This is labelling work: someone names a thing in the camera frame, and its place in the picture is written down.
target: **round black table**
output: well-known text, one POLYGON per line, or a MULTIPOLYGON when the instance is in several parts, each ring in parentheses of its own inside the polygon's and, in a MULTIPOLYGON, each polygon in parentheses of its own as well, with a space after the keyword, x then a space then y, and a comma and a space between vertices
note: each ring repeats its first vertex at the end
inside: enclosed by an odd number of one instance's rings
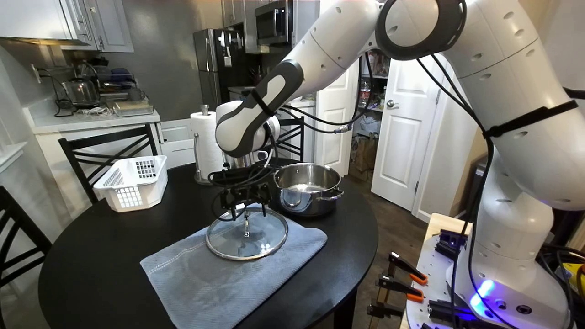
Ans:
MULTIPOLYGON (((139 262, 214 220, 209 205, 219 190, 195 183, 194 173, 193 164, 170 169, 163 199, 150 209, 119 214, 101 200, 63 231, 39 278, 40 305, 52 329, 174 328, 139 262)), ((336 327, 351 327, 378 230, 357 188, 347 180, 340 186, 345 195, 333 213, 288 216, 323 230, 327 243, 237 328, 305 328, 333 311, 336 327)), ((225 311, 229 316, 229 305, 225 311)))

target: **refrigerator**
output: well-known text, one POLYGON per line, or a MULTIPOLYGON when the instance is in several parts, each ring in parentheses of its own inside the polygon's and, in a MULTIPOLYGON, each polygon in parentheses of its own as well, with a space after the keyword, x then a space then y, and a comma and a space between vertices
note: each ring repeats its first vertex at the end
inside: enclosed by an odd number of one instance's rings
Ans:
POLYGON ((254 85, 252 71, 260 70, 260 56, 246 54, 243 33, 205 29, 193 33, 203 104, 211 111, 229 102, 229 87, 254 85))

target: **microwave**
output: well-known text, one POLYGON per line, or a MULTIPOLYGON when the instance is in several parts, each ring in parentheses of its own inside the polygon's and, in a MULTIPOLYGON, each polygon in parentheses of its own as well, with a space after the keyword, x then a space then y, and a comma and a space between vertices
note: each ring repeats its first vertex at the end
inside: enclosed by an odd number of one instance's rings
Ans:
POLYGON ((254 10, 258 44, 290 44, 293 39, 293 0, 276 0, 254 10))

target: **blue towel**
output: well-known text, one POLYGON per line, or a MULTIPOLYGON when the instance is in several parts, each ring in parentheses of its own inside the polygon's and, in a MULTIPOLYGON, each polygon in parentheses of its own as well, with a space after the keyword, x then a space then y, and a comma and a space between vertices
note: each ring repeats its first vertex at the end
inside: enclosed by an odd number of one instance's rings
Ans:
POLYGON ((255 261, 230 261, 205 244, 204 228, 140 264, 178 329, 233 328, 308 262, 327 241, 287 219, 288 238, 255 261))

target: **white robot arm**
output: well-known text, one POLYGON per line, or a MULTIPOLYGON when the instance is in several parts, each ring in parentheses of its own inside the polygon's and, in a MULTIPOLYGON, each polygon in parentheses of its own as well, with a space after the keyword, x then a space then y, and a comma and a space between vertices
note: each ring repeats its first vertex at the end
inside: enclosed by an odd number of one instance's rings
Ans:
MULTIPOLYGON (((585 119, 560 85, 516 0, 467 0, 466 15, 462 2, 338 2, 253 95, 243 103, 218 107, 222 116, 216 140, 232 157, 258 149, 264 140, 261 126, 280 106, 323 89, 371 49, 397 60, 442 52, 486 129, 531 116, 536 109, 560 110, 489 136, 497 152, 481 199, 472 268, 478 285, 490 279, 508 304, 532 310, 500 310, 507 322, 518 328, 566 328, 565 294, 535 256, 552 226, 551 207, 585 209, 585 119)), ((468 253, 465 248, 460 254, 456 293, 469 299, 476 291, 466 274, 468 253)), ((480 307, 473 310, 483 320, 506 327, 482 314, 480 307)))

